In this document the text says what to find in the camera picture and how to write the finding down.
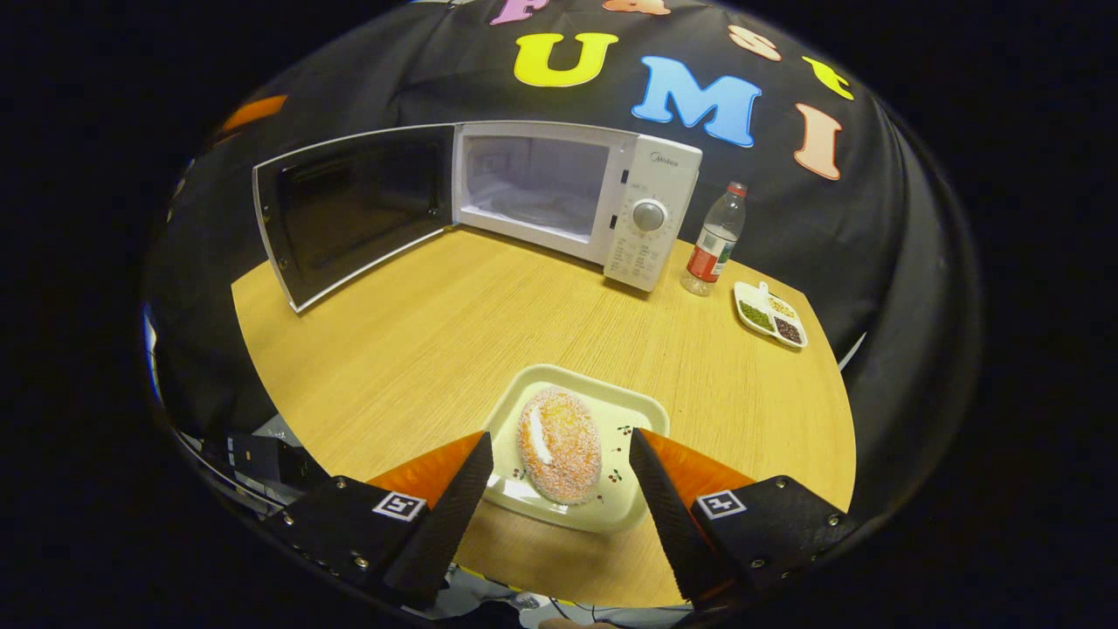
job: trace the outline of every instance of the divided plate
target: divided plate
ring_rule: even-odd
[[[751,321],[746,313],[741,309],[741,302],[759,309],[765,314],[765,318],[771,330],[767,330],[759,324]],[[790,316],[783,312],[778,312],[777,308],[786,308],[792,312]],[[788,304],[785,299],[777,297],[768,292],[768,283],[761,282],[760,287],[751,286],[745,282],[733,283],[733,309],[738,313],[738,318],[741,320],[749,328],[762,334],[768,335],[776,341],[790,346],[790,347],[807,347],[807,333],[804,332],[804,325],[799,321],[799,314],[796,308]],[[785,325],[790,326],[799,335],[800,343],[796,343],[789,339],[785,339],[778,332],[777,320],[780,320]]]

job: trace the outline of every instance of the wooden table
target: wooden table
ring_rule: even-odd
[[[679,285],[676,241],[652,293],[601,267],[511,238],[453,229],[375,267],[297,316],[268,263],[233,284],[240,330],[276,409],[331,475],[366,479],[476,431],[520,370],[550,363],[650,395],[671,438],[765,479],[790,475],[850,506],[854,427],[806,297],[735,261],[705,297]],[[736,280],[800,314],[787,349],[736,317]],[[682,601],[651,517],[597,535],[485,501],[455,561],[558,599],[616,607]]]

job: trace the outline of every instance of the red bottle label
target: red bottle label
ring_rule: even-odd
[[[703,229],[688,260],[688,271],[704,282],[717,282],[732,248],[733,241]]]

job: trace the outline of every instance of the plastic water bottle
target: plastic water bottle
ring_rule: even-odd
[[[710,294],[745,225],[746,187],[730,181],[726,193],[707,212],[702,232],[680,282],[683,287],[695,294]]]

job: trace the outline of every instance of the pastry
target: pastry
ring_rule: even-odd
[[[529,399],[517,446],[529,480],[544,498],[578,505],[594,497],[601,440],[590,410],[574,393],[552,387]]]

